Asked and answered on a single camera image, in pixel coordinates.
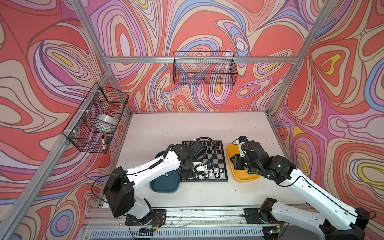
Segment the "patterned wall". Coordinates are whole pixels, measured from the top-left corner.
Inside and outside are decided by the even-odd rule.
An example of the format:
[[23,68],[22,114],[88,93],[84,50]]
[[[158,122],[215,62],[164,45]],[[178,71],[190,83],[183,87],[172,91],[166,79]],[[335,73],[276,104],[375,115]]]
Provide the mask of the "patterned wall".
[[354,207],[384,239],[384,2],[343,0],[273,118],[296,165]]
[[[110,56],[233,50],[295,56],[322,7],[316,1],[97,0],[86,9]],[[114,64],[132,111],[264,111],[288,65],[238,64],[232,86],[174,86],[172,64]]]
[[[70,2],[0,1],[0,220],[103,74]],[[12,239],[73,239],[118,140],[104,155],[68,147]]]

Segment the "wire basket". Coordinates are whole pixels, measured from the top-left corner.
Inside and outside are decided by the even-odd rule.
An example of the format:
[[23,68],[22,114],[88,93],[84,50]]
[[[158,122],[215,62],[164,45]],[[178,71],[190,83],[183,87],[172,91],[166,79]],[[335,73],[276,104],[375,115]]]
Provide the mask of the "wire basket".
[[99,86],[80,120],[66,137],[80,152],[106,153],[128,99],[128,94],[116,88]]
[[237,78],[234,54],[233,51],[175,51],[173,83],[234,86]]

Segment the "orange plastic bin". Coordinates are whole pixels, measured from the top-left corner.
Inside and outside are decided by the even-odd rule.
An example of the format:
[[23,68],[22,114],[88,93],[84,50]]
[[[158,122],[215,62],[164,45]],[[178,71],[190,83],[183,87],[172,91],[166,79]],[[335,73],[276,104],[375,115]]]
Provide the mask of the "orange plastic bin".
[[248,170],[235,170],[233,168],[233,163],[231,162],[230,159],[235,154],[240,154],[240,150],[239,150],[238,145],[229,144],[225,148],[225,154],[227,155],[227,159],[229,161],[229,164],[231,165],[230,168],[232,171],[232,175],[233,175],[233,178],[236,180],[236,182],[249,182],[249,181],[253,181],[255,179],[258,179],[260,177],[260,175],[257,175],[257,174],[249,175],[247,173]]

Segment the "white arm segment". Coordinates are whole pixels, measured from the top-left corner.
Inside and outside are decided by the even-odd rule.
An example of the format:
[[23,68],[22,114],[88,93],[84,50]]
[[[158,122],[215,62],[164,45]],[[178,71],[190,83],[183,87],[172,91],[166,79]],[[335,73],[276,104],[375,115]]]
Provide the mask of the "white arm segment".
[[172,170],[176,170],[180,167],[180,161],[177,159],[178,156],[175,152],[169,151],[166,155],[165,160],[162,163],[159,163],[156,167],[152,169],[145,170],[144,172],[140,172],[144,169],[149,168],[154,163],[162,159],[163,156],[156,158],[150,162],[147,162],[139,167],[127,169],[128,179],[130,182],[134,182],[133,189],[137,191],[141,186],[149,183],[150,181],[160,177],[161,175],[170,172]]
[[[348,230],[351,229],[349,226],[350,223],[356,222],[356,217],[352,216],[357,215],[355,213],[355,208],[345,204],[339,199],[335,198],[327,191],[322,189],[316,183],[311,181],[308,177],[306,177],[299,169],[294,169],[290,174],[291,179],[285,180],[280,185],[287,186],[292,184],[299,176],[303,176],[311,185],[309,185],[302,177],[300,177],[295,184],[289,186],[288,188],[303,198],[307,203],[309,203],[312,207],[314,207],[317,211],[319,211],[337,230]],[[341,209],[338,205],[346,209],[348,212]],[[286,222],[292,222],[292,218],[287,219]]]
[[325,221],[325,217],[321,213],[290,207],[281,202],[275,202],[273,204],[271,213],[273,217],[279,221],[292,223],[324,238],[324,233],[319,228],[319,225]]

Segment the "black mounting plate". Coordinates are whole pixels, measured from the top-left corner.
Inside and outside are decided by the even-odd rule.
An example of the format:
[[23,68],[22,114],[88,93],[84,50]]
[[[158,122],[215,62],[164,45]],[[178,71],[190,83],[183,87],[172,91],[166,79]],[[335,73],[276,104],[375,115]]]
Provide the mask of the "black mounting plate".
[[[162,222],[160,222],[160,220],[157,217],[155,217],[155,215],[161,217]],[[135,218],[134,216],[131,216],[130,218],[127,217],[125,219],[125,225],[126,226],[148,226],[148,225],[152,225],[153,227],[155,227],[157,225],[164,225],[166,223],[166,216],[167,216],[167,210],[166,209],[153,209],[153,216],[152,216],[151,221],[148,224],[143,225],[142,223],[140,223],[140,221],[137,218]]]
[[[244,209],[243,217],[245,217],[247,224],[265,223],[260,220],[260,214],[257,212],[258,210],[259,208]],[[279,223],[279,222],[274,217],[272,217],[272,221],[270,223]]]

